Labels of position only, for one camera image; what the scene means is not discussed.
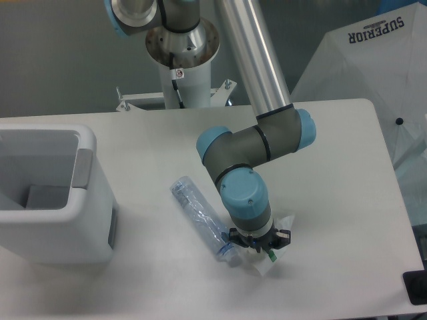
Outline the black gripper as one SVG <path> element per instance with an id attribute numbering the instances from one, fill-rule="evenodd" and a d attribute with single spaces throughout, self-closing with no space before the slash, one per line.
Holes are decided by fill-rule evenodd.
<path id="1" fill-rule="evenodd" d="M 291 231 L 272 227 L 265 235 L 252 237 L 241 234 L 236 228 L 230 228 L 228 241 L 240 247 L 255 249 L 258 253 L 262 250 L 268 253 L 272 249 L 280 250 L 288 246 L 291 243 Z"/>

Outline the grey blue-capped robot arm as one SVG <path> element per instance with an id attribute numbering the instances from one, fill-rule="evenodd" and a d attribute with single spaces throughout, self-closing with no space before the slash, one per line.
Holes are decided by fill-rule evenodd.
<path id="1" fill-rule="evenodd" d="M 220 36 L 201 16 L 199 1 L 106 1 L 104 5 L 118 34 L 146 32 L 145 45 L 159 67 L 168 109 L 210 105 L 210 63 L 219 50 Z M 238 132 L 208 129 L 198 137 L 196 149 L 234 223 L 228 239 L 269 252 L 289 245 L 291 233 L 274 225 L 268 189 L 255 167 L 311 145 L 316 125 L 290 100 L 259 3 L 218 1 L 216 5 L 256 124 Z"/>

